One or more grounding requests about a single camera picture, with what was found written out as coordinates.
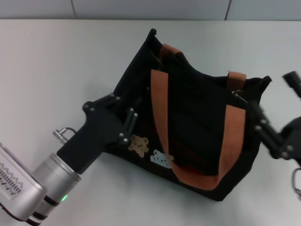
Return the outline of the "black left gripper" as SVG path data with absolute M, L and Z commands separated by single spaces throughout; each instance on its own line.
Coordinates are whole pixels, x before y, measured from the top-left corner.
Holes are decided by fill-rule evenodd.
M 57 152 L 74 172 L 82 174 L 111 146 L 125 147 L 139 116 L 138 108 L 149 94 L 149 87 L 128 89 L 118 96 L 110 93 L 94 102 L 86 102 L 84 125 Z M 121 120 L 112 110 L 118 110 Z

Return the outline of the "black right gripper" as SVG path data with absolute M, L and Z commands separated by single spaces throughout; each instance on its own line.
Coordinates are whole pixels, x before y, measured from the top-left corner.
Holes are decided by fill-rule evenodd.
M 301 79 L 296 71 L 282 76 L 287 85 L 301 97 Z M 261 142 L 269 149 L 274 159 L 294 159 L 301 165 L 301 118 L 296 118 L 286 124 L 281 132 L 277 132 L 270 125 L 270 121 L 264 115 L 262 108 L 255 102 L 248 102 L 248 112 L 254 121 L 254 131 Z

